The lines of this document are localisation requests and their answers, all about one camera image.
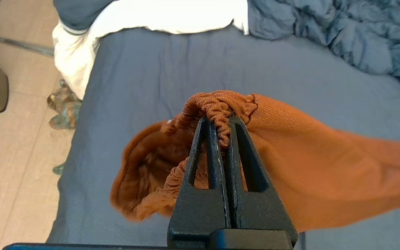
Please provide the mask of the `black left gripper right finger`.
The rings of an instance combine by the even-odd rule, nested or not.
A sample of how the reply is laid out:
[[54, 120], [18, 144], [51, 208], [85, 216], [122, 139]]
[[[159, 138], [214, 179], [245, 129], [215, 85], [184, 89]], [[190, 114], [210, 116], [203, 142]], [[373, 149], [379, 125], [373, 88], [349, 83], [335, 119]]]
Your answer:
[[229, 146], [224, 163], [231, 227], [282, 231], [290, 243], [298, 233], [243, 120], [229, 119]]

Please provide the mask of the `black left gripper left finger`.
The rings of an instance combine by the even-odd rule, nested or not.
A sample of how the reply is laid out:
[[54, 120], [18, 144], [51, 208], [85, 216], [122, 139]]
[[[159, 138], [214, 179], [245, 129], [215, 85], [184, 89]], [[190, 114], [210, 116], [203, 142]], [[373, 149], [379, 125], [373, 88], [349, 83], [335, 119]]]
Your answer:
[[[206, 143], [207, 189], [195, 187]], [[211, 249], [210, 234], [231, 226], [226, 180], [214, 123], [201, 118], [195, 130], [179, 195], [168, 225], [170, 249]]]

